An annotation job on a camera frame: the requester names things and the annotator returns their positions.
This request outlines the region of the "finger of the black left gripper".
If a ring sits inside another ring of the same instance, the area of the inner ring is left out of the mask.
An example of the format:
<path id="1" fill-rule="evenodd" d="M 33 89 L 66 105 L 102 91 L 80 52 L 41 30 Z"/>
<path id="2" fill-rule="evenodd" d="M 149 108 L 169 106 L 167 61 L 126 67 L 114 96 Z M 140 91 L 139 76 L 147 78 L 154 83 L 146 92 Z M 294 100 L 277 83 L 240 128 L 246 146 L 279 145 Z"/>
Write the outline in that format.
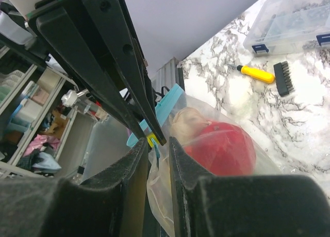
<path id="1" fill-rule="evenodd" d="M 103 42 L 119 67 L 119 75 L 132 95 L 141 115 L 161 145 L 165 136 L 150 105 L 134 44 L 118 0 L 82 0 Z"/>

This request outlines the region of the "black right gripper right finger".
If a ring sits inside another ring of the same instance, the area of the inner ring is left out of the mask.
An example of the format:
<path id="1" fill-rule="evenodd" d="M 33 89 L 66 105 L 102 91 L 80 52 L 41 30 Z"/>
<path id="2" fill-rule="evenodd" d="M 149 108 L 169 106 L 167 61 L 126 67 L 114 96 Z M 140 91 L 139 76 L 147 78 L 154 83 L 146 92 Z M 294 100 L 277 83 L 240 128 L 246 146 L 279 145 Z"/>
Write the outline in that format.
<path id="1" fill-rule="evenodd" d="M 169 140 L 176 236 L 329 236 L 329 204 L 307 176 L 218 177 Z"/>

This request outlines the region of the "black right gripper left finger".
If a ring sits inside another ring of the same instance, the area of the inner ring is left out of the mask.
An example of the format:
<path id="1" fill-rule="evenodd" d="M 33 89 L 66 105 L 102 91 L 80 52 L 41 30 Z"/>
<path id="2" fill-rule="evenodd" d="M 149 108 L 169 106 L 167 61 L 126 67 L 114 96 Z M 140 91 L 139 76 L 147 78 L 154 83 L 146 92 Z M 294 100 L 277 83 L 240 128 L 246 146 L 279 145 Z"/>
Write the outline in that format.
<path id="1" fill-rule="evenodd" d="M 142 236 L 145 138 L 82 184 L 65 178 L 1 180 L 1 236 Z"/>

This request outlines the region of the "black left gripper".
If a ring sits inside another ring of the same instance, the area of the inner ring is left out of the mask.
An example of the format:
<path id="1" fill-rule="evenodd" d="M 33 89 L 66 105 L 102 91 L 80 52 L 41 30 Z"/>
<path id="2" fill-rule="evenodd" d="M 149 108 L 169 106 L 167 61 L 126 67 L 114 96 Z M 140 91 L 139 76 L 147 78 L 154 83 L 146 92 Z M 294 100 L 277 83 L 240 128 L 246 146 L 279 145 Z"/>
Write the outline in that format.
<path id="1" fill-rule="evenodd" d="M 144 133 L 109 74 L 132 74 L 134 42 L 124 0 L 9 0 L 68 74 L 77 74 L 115 118 Z"/>

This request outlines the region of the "red toy apple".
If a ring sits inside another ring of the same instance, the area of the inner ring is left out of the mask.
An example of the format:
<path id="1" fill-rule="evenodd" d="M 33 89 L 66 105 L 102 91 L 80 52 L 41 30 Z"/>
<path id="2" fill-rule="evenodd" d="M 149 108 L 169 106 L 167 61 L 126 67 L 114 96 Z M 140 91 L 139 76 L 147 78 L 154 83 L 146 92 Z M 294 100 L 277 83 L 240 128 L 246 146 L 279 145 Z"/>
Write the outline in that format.
<path id="1" fill-rule="evenodd" d="M 249 176 L 256 166 L 256 151 L 249 134 L 226 122 L 211 122 L 184 150 L 217 176 Z"/>

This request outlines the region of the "clear zip top bag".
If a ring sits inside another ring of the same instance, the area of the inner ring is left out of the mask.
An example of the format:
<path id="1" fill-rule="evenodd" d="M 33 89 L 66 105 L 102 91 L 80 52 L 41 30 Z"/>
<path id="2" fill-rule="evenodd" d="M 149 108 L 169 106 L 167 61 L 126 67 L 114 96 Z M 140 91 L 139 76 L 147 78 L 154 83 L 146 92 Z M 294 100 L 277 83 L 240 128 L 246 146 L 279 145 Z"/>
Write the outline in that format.
<path id="1" fill-rule="evenodd" d="M 198 164 L 217 176 L 280 174 L 278 166 L 237 123 L 174 85 L 155 107 L 166 138 L 175 137 Z M 160 145 L 146 121 L 140 123 L 151 147 L 146 192 L 161 235 L 174 236 L 169 144 Z"/>

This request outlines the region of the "toy garlic bulb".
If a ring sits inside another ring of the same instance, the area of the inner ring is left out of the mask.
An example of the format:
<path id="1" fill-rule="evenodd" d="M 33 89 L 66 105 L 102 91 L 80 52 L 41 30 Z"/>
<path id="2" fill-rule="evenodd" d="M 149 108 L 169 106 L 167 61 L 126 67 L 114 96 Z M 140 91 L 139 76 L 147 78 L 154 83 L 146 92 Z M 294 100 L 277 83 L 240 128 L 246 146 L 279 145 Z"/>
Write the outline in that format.
<path id="1" fill-rule="evenodd" d="M 196 136 L 210 124 L 211 122 L 197 109 L 185 107 L 172 119 L 170 136 L 175 137 L 181 145 L 186 145 L 195 139 Z"/>

